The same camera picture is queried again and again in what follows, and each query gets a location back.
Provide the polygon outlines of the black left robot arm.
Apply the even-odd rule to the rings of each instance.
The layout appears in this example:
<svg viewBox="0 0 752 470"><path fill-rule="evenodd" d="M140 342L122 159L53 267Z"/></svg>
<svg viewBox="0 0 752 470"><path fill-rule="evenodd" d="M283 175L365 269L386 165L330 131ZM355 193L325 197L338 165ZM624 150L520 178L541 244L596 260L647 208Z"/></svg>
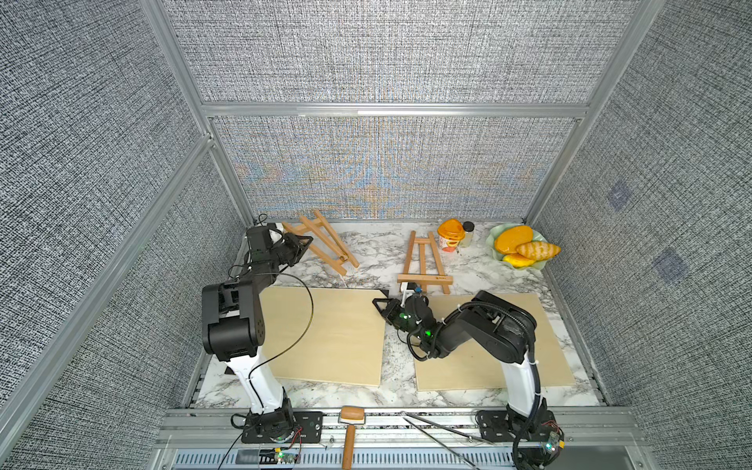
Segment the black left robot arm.
<svg viewBox="0 0 752 470"><path fill-rule="evenodd" d="M246 425L258 430L296 427L289 398L264 356L266 324L260 294L286 268L295 266L313 242L311 236L283 232L260 224L245 232L247 250L229 280L202 289L202 341L207 354L224 363L250 399Z"/></svg>

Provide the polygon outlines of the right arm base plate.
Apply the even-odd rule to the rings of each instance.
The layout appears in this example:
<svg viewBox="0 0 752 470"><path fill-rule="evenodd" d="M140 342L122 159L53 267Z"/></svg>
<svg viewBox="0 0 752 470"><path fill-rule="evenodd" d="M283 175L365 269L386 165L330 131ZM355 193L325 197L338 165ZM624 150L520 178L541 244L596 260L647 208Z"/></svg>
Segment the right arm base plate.
<svg viewBox="0 0 752 470"><path fill-rule="evenodd" d="M479 410L475 414L481 436L487 441L512 442L520 437L526 442L548 442L551 439L564 440L565 433L556 422L554 413L546 403L542 403L533 421L525 425L528 417L509 407L501 410Z"/></svg>

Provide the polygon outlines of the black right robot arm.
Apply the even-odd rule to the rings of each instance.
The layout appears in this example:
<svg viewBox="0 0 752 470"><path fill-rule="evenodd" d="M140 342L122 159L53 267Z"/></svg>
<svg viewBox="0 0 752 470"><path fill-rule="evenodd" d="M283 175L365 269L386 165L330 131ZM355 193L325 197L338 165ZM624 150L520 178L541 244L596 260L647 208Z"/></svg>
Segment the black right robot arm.
<svg viewBox="0 0 752 470"><path fill-rule="evenodd" d="M387 324L407 335L405 344L418 362L442 360L473 340L501 364L508 400L507 437L532 441L548 432L553 420L536 361L537 321L528 311L487 291L480 291L445 318L434 317L427 296L415 290L403 299L375 299Z"/></svg>

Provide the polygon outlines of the wooden easel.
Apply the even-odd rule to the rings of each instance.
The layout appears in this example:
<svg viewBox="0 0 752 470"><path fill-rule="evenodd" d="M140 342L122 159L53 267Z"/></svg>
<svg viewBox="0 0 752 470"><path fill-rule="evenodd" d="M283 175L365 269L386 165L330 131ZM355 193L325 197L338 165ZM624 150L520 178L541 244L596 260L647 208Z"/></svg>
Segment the wooden easel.
<svg viewBox="0 0 752 470"><path fill-rule="evenodd" d="M430 287L436 286L444 295L450 295L454 278L446 272L439 244L432 232L419 237L416 231L411 231L407 239L405 261L397 276L397 282L400 290L405 290L407 284L414 283L425 293Z"/></svg>
<svg viewBox="0 0 752 470"><path fill-rule="evenodd" d="M297 225L282 222L282 227L286 232L299 237L311 235L313 242L309 245L309 250L338 274L348 274L346 264L353 269L360 267L360 262L352 250L321 211L314 210L312 219L301 215Z"/></svg>

